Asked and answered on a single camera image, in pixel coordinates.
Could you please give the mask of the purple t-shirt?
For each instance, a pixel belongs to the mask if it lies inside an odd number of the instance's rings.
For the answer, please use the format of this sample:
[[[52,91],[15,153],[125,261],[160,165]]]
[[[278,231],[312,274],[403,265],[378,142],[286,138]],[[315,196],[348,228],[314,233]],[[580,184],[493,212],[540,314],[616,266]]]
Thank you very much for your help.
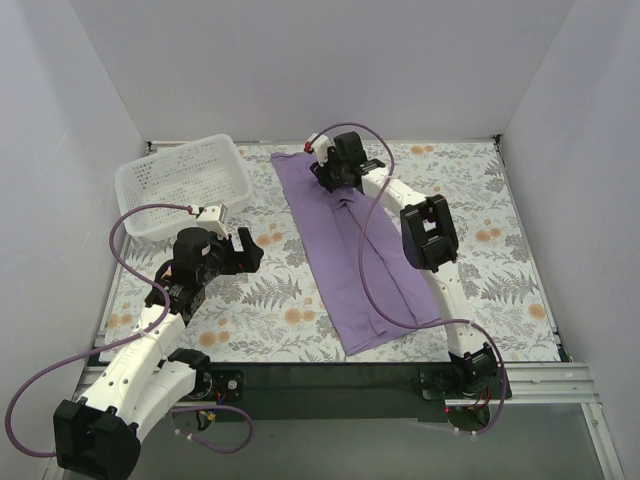
[[[305,153],[275,153],[271,163],[290,206],[321,299],[347,355],[375,348],[441,317],[432,290],[406,259],[400,234],[371,198],[328,192]]]

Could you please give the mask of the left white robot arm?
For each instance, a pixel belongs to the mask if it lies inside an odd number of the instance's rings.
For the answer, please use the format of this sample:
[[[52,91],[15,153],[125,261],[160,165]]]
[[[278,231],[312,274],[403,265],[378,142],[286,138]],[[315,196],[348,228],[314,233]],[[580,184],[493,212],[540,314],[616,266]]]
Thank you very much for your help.
[[[143,440],[182,398],[206,392],[209,357],[173,349],[174,341],[205,300],[206,286],[221,275],[255,273],[264,255],[246,227],[242,248],[200,227],[181,230],[173,256],[154,276],[134,328],[136,339],[119,348],[100,377],[53,416],[59,467],[94,479],[126,479]]]

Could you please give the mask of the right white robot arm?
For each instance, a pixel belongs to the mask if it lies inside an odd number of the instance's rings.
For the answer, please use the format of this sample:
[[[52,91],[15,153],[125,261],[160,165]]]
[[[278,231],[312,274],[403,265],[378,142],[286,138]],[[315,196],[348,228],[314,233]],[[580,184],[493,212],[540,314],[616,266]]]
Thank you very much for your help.
[[[323,188],[334,192],[349,187],[372,199],[365,224],[379,204],[398,218],[405,257],[438,291],[436,300],[443,317],[424,327],[445,329],[456,374],[453,385],[441,390],[463,395],[478,392],[484,401],[503,401],[507,397],[504,360],[495,340],[472,319],[456,265],[459,239],[448,203],[441,195],[426,196],[397,179],[394,155],[388,145],[383,148],[389,157],[387,164],[367,157],[356,132],[330,140],[321,131],[304,144],[304,152],[315,157],[310,171]]]

